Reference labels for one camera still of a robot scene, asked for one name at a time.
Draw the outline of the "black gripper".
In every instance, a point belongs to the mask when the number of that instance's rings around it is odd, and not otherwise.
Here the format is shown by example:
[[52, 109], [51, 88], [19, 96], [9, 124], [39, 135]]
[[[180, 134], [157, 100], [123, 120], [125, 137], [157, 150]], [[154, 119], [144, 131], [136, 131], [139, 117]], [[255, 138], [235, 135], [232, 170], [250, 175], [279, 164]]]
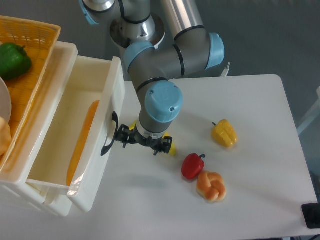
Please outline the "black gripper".
[[171, 149], [173, 138], [171, 136], [163, 138], [163, 136], [143, 136], [138, 132], [137, 126], [133, 130], [129, 130], [128, 126], [122, 124], [115, 135], [115, 140], [121, 142], [123, 148], [135, 144], [151, 148], [153, 155], [156, 156], [158, 153], [169, 153]]

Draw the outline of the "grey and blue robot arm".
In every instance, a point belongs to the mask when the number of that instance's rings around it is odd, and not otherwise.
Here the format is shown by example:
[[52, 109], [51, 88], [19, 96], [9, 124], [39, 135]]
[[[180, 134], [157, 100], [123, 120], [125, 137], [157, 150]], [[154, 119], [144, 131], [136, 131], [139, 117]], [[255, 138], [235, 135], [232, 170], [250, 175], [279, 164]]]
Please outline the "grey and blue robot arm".
[[117, 124], [113, 142], [139, 144], [167, 154], [173, 139], [165, 132], [179, 115], [182, 91], [172, 79], [205, 71], [221, 64], [223, 40], [206, 30], [193, 0], [163, 0], [174, 44], [160, 49], [166, 30], [151, 11], [149, 0], [81, 0], [84, 17], [97, 25], [100, 14], [114, 13], [110, 35], [122, 49], [122, 61], [134, 86], [141, 110], [133, 129]]

